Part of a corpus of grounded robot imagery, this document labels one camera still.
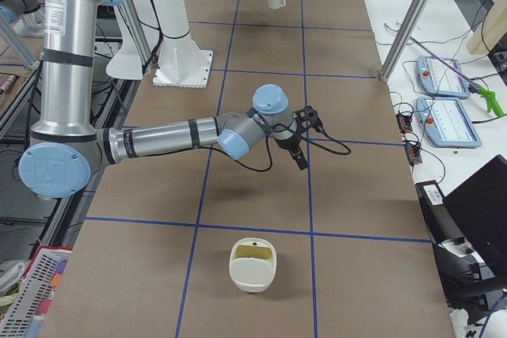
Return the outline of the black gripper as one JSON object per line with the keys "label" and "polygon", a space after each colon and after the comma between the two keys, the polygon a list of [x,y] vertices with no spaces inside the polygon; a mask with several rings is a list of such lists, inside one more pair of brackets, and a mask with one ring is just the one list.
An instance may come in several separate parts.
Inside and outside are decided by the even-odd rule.
{"label": "black gripper", "polygon": [[299,146],[301,137],[297,132],[294,133],[289,130],[276,131],[275,142],[279,148],[289,151],[299,170],[305,170],[307,168],[307,159]]}

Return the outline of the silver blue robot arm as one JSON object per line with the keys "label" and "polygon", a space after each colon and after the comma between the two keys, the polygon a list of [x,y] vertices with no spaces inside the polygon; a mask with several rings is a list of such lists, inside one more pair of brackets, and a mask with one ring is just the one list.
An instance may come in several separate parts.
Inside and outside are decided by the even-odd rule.
{"label": "silver blue robot arm", "polygon": [[260,141],[274,139],[301,169],[299,113],[274,84],[259,87],[243,114],[189,119],[166,126],[95,128],[90,122],[97,8],[128,0],[45,0],[41,58],[40,118],[18,164],[24,185],[45,199],[65,198],[83,189],[108,165],[219,145],[232,159]]}

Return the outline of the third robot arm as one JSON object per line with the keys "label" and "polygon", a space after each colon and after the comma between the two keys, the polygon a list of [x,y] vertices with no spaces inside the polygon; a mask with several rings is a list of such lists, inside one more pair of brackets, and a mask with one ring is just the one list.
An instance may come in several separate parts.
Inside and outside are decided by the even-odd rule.
{"label": "third robot arm", "polygon": [[1,16],[9,24],[22,15],[30,15],[40,10],[38,0],[1,0]]}

